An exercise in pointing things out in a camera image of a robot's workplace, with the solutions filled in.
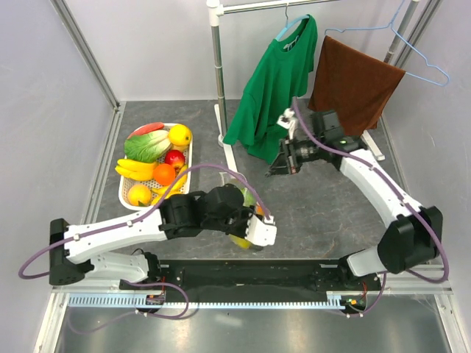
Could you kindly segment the yellow pear toy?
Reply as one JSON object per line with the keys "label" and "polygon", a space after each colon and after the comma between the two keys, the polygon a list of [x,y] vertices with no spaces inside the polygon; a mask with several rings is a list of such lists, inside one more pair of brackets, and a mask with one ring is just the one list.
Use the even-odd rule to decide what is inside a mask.
{"label": "yellow pear toy", "polygon": [[235,235],[230,235],[230,239],[232,242],[234,242],[235,245],[242,249],[249,249],[251,247],[251,243],[246,239],[237,237]]}

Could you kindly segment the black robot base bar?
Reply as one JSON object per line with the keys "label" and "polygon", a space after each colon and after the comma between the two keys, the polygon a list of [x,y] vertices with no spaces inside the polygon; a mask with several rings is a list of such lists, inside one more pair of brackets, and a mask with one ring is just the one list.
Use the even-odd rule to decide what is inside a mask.
{"label": "black robot base bar", "polygon": [[166,299],[235,301],[320,301],[328,292],[371,293],[380,289],[375,274],[346,277],[338,260],[152,260],[142,286],[120,281],[121,290],[158,290]]}

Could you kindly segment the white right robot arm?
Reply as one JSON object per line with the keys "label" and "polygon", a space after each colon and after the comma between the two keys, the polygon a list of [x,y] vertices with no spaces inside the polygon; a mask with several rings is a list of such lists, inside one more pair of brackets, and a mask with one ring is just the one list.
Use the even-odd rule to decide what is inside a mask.
{"label": "white right robot arm", "polygon": [[309,162],[324,160],[353,182],[381,217],[386,231],[378,245],[341,258],[337,280],[351,290],[366,275],[412,272],[414,266],[433,260],[442,250],[442,213],[423,207],[380,167],[360,137],[345,134],[335,112],[315,113],[307,128],[291,109],[278,118],[286,129],[268,175],[300,172]]}

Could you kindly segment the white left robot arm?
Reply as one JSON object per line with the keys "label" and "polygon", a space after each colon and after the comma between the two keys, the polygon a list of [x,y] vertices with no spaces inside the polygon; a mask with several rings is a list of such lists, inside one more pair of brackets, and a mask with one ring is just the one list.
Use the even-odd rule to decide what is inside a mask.
{"label": "white left robot arm", "polygon": [[75,226],[54,219],[49,227],[49,284],[112,279],[156,288],[162,273],[155,255],[114,251],[138,243],[193,238],[203,230],[245,238],[254,213],[254,202],[247,202],[235,185],[226,184],[207,193],[176,194],[160,205],[94,224]]}

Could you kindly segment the clear polka dot zip bag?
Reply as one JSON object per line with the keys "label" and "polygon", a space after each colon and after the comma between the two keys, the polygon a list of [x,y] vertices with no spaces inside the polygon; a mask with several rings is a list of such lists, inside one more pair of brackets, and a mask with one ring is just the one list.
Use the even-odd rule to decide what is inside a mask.
{"label": "clear polka dot zip bag", "polygon": [[[252,195],[254,195],[253,192],[247,187],[247,180],[245,179],[245,177],[243,175],[240,174],[239,178],[235,178],[233,175],[231,175],[227,172],[221,172],[220,177],[222,179],[222,185],[234,185],[240,191],[243,188],[247,188],[252,193]],[[262,216],[266,216],[266,213],[264,212],[264,209],[262,208],[262,206],[259,202],[259,197],[255,196],[255,198],[257,200],[257,204],[255,206],[251,206],[251,207],[255,208],[255,213],[254,214],[258,215],[260,218]],[[262,246],[255,246],[255,245],[251,244],[251,247],[249,248],[249,250],[254,251],[254,252],[259,252],[259,251],[263,250],[264,248],[266,248],[266,246],[262,247]]]}

